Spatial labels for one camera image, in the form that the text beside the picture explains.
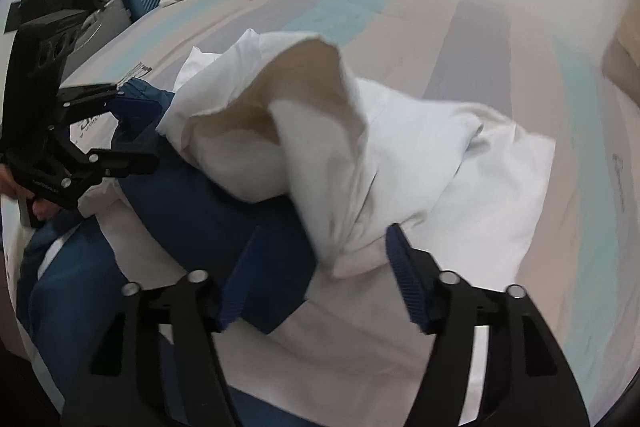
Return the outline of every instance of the blue gripper pad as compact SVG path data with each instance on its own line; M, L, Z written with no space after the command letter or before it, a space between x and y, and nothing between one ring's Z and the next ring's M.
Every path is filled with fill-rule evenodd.
M412 251L413 248L404 237L398 223L386 229L386 256L396 277L404 305L409 312L411 322L426 333L429 325L428 290L415 269L410 256Z
M238 257L233 271L222 287L222 303L220 304L218 317L216 317L220 331L226 330L230 324L240 317L242 309L244 309L244 302L264 263L262 258L264 258L266 252L264 234L260 227L256 227L240 257Z

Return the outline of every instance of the white towel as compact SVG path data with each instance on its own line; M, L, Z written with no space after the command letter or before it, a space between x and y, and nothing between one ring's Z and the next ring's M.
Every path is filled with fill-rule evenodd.
M554 153L483 105L355 78L304 33L248 30L177 91L158 130L235 197L294 202L319 260L307 301L269 336L239 321L216 343L229 384L332 427L401 426L431 349L388 267L386 227L400 222L443 269L502 290ZM476 367L470 393L481 387Z

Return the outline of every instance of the blue fabric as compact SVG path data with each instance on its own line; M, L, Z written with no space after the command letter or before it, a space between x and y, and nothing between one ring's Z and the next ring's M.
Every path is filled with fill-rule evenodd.
M137 78L123 89L129 96L156 100L164 110L174 95ZM316 269L293 204L286 196L254 204L238 201L185 162L164 137L158 148L160 165L153 174L120 180L127 200L155 240L187 271L210 270L221 257L235 260L258 226L260 255L253 261L259 263L255 269L260 277L253 281L241 316L270 333L304 302Z
M38 247L52 237L49 223L35 233L25 256L42 252ZM29 292L31 282L30 276L18 282L17 315L64 396L95 331L118 311L127 279L92 216L82 221Z
M173 97L135 78L124 89L129 96L161 103L162 113ZM160 165L154 174L120 180L130 204L156 241L186 270L216 266L218 273L224 272L226 321L235 318L244 299L242 317L264 333L273 331L302 304L316 267L295 208L285 196L257 204L235 200L184 162L155 133L156 123L151 133L137 119L122 120L116 130L114 144L142 133L159 147ZM38 280L46 251L78 224ZM239 253L240 261L234 264ZM126 282L95 217L82 219L77 211L63 211L33 235L18 281L17 315L63 395L95 331L118 311L120 288ZM232 392L245 427L313 425Z

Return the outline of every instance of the bed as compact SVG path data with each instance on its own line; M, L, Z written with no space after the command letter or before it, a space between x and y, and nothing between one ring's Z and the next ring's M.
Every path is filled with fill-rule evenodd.
M556 140L518 281L558 338L592 423L603 418L640 366L637 107L535 17L487 0L186 0L146 15L68 83L138 76L170 89L192 46L222 53L247 28L319 32L360 76L417 98L484 103ZM75 136L95 144L112 130L97 120ZM15 302L29 233L7 201L2 221ZM47 360L30 348L60 404Z

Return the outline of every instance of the human hand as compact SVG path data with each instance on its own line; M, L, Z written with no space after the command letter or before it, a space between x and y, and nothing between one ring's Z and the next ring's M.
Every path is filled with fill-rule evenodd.
M0 164L0 194L4 194L12 200L17 200L17 198L20 197L34 197L33 192L27 190L26 188L18 185L15 182L14 176L11 174L9 167L4 164ZM46 221L47 219L50 219L51 217L55 216L55 214L59 210L60 207L55 203L51 203L51 201L33 201L33 215L36 216L40 221Z

